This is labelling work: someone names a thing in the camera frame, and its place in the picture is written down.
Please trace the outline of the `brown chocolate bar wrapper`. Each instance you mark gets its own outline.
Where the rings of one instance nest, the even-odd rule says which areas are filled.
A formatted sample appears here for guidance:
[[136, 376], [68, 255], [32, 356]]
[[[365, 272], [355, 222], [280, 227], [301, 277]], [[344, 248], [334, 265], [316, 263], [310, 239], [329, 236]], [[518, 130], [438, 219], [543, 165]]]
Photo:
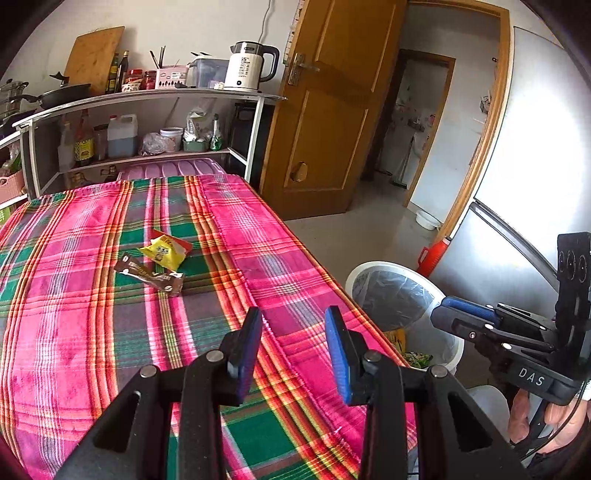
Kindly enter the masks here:
[[116, 262], [114, 270], [171, 296], [178, 296], [183, 287], [184, 275], [182, 273], [151, 272], [127, 252], [124, 252]]

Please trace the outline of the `bamboo cutting board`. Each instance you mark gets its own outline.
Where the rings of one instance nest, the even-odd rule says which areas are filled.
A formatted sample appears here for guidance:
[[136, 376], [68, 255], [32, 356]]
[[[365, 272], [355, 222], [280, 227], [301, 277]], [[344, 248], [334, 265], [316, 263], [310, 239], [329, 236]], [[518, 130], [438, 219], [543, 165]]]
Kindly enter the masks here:
[[69, 84], [88, 83], [91, 96], [102, 95], [123, 32], [124, 26], [118, 26], [78, 36], [63, 73]]

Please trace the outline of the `pink utensil holder box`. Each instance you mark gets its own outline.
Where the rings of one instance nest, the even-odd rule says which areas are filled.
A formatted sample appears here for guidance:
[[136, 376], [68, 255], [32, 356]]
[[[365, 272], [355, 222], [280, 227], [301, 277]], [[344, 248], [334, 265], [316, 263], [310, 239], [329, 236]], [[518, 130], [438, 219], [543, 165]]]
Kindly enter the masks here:
[[156, 70], [155, 89], [175, 89], [185, 86], [188, 68], [186, 66], [168, 66]]

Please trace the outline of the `black frying pan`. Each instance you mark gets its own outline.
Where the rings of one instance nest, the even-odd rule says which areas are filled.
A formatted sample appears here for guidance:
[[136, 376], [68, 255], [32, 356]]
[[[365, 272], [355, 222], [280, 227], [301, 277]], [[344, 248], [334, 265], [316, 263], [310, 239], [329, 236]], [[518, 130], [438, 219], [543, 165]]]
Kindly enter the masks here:
[[39, 106], [48, 110], [60, 105], [72, 103], [91, 96], [90, 83], [70, 84], [69, 77], [64, 76], [61, 72], [51, 75], [51, 78], [60, 80], [59, 88], [47, 91], [41, 95], [21, 94], [13, 98], [14, 101], [25, 100], [29, 103], [38, 103]]

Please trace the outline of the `small yellow snack packet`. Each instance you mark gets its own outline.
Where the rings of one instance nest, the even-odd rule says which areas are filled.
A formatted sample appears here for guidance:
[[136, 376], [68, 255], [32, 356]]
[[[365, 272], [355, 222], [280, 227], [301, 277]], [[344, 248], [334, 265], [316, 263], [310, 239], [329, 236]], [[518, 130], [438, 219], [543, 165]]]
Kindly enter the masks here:
[[179, 270], [191, 250], [192, 244], [190, 242], [156, 229], [150, 230], [149, 243], [139, 248], [139, 252], [143, 256], [173, 272]]

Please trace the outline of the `silver refrigerator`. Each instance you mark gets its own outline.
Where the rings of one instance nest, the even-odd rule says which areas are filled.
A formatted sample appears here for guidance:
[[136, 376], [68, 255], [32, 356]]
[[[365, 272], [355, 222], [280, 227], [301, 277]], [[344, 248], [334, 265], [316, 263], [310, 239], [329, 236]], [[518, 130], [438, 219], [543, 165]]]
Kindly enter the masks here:
[[563, 48], [516, 28], [493, 153], [430, 279], [447, 295], [552, 317], [557, 238], [589, 229], [590, 88]]

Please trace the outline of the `pink plastic basket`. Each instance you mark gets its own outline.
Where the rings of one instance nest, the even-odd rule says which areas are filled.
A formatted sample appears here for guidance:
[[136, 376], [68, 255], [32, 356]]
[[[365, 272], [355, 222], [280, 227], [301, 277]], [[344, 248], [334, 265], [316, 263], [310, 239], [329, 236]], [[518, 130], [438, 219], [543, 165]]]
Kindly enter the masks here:
[[25, 190], [24, 177], [21, 170], [0, 178], [0, 203], [4, 204], [23, 194]]

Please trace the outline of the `white metal shelf rack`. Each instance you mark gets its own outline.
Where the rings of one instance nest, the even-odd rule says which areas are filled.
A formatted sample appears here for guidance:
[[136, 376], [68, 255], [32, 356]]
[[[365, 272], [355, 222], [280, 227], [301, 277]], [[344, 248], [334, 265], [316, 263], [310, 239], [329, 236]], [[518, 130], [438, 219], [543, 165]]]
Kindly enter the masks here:
[[[250, 179], [259, 123], [266, 101], [279, 95], [225, 89], [182, 87], [138, 90], [89, 97], [42, 110], [14, 123], [15, 132], [1, 146], [18, 146], [23, 181], [15, 193], [1, 182], [1, 202], [35, 199], [74, 185], [74, 177], [100, 169], [111, 175], [126, 164], [172, 158], [228, 154], [245, 167]], [[209, 148], [214, 119], [221, 108], [235, 102], [253, 102], [256, 110], [245, 154], [223, 143]]]

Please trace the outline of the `clear plastic storage box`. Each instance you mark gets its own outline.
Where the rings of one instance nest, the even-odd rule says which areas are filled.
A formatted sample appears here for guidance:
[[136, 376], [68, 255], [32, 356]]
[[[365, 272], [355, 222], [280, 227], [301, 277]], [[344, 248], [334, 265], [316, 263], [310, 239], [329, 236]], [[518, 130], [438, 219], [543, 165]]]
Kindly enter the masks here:
[[195, 88], [215, 89], [222, 84], [228, 72], [228, 59], [211, 56], [196, 57], [187, 64], [186, 85]]

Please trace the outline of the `pink plastic tray lid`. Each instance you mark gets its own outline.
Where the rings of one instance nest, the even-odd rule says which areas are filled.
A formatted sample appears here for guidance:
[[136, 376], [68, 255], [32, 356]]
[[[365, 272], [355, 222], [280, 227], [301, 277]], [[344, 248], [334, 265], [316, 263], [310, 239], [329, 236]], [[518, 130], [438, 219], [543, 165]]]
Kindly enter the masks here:
[[118, 173], [117, 179], [131, 181], [217, 174], [225, 174], [225, 171], [215, 160], [207, 157], [197, 157], [137, 163], [122, 169]]

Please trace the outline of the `red thermos bottle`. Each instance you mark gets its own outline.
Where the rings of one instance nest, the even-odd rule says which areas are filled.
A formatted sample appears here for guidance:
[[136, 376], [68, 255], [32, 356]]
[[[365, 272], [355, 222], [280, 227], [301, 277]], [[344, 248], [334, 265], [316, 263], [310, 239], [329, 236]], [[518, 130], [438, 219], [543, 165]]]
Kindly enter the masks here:
[[445, 237], [430, 247], [424, 247], [419, 258], [417, 272], [428, 278], [442, 259], [450, 245], [451, 239]]

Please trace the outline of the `pink plaid tablecloth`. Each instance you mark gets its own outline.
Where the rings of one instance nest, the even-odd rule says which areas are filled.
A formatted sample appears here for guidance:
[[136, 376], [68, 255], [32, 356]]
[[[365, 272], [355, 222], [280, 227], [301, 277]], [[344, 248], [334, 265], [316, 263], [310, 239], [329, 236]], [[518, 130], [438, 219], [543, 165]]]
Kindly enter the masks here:
[[[124, 276], [156, 229], [192, 244], [171, 296]], [[47, 195], [1, 229], [1, 435], [50, 479], [118, 391], [221, 343], [249, 307], [263, 338], [249, 395], [222, 415], [231, 479], [354, 479], [365, 412], [342, 404], [324, 314], [393, 348], [334, 277], [235, 175], [117, 181]]]

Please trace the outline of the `white trash bin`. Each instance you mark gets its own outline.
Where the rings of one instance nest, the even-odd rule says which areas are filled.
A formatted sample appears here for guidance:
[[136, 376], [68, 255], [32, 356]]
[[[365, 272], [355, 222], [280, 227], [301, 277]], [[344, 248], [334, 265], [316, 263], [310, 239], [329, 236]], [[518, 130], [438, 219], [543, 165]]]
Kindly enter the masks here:
[[431, 313], [444, 293], [430, 280], [399, 264], [371, 261], [349, 273], [346, 293], [381, 331], [403, 329], [408, 350], [457, 371], [464, 341], [433, 326]]

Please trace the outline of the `dark sauce bottle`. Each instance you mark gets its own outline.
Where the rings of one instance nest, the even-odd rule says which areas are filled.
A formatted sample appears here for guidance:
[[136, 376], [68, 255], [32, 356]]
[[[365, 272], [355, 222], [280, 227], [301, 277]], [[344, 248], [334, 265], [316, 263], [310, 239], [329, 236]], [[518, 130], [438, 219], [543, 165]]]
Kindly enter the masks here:
[[94, 131], [87, 109], [83, 109], [74, 136], [76, 166], [85, 166], [95, 159]]

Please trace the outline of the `white oil jug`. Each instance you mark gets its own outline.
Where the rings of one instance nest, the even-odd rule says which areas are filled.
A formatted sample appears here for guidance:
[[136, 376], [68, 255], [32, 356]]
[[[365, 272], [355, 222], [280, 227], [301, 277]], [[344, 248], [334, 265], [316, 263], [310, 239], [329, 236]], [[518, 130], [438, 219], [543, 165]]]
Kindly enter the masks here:
[[112, 115], [107, 128], [107, 156], [132, 157], [137, 153], [138, 124], [135, 114]]

